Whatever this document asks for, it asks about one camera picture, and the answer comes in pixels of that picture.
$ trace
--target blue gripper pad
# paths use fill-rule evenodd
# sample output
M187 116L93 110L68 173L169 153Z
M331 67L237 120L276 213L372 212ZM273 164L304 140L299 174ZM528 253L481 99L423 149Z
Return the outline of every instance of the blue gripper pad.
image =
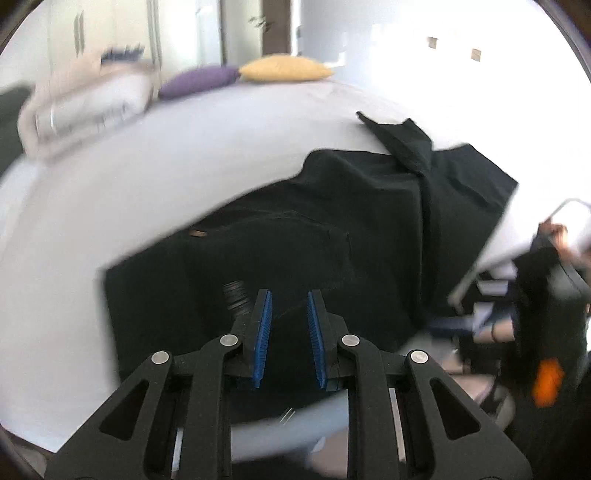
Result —
M273 298L271 292L267 292L265 303L262 308L261 318L256 335L254 368L252 374L252 381L256 388L261 386L261 380L265 374L265 363L267 361L267 347L269 346L269 334L271 333L271 319L273 314Z
M316 312L316 304L312 292L308 292L308 328L310 329L310 340L312 341L312 354L314 355L314 366L316 367L316 378L320 388L326 388L326 359L324 357L324 343L322 332Z

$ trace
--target white bed sheet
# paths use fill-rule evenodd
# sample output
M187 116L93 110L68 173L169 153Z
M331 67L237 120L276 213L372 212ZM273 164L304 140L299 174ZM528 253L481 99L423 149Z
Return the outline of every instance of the white bed sheet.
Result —
M384 122L409 116L331 81L239 83L156 105L51 166L0 263L0 422L57 450L117 385L101 270L233 197L295 175L315 148L384 153L357 110ZM437 148L461 140L419 125ZM560 188L540 189L552 172L528 181L522 152L501 140L475 146L525 181L482 262L527 244L537 219L564 198Z
M2 175L0 179L0 258L25 208L30 192L46 168L41 162L22 155Z

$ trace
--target door handle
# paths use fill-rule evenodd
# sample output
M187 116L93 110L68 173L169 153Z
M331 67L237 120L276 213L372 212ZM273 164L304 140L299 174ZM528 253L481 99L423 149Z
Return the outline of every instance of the door handle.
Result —
M76 57L80 55L80 25L78 24L78 19L80 15L76 15L74 17L74 48L76 49Z
M248 22L254 23L255 27L263 30L263 33L267 33L275 23L273 21L267 21L267 17L265 15L261 15L260 17L250 17Z
M84 10L78 16L78 35L80 42L80 51L84 53L84 50L86 48L86 40L84 36Z

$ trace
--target yellow pillow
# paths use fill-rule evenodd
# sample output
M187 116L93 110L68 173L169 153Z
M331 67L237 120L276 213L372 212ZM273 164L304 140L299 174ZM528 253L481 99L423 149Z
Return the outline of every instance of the yellow pillow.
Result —
M328 78L333 71L306 57L282 54L247 63L240 73L246 80L253 82L306 82Z

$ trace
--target purple pillow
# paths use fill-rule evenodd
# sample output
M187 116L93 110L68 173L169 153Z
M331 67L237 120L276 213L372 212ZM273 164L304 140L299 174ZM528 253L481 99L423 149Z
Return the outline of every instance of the purple pillow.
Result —
M205 92L234 83L240 73L236 67L209 65L179 73L160 87L158 96L163 100Z

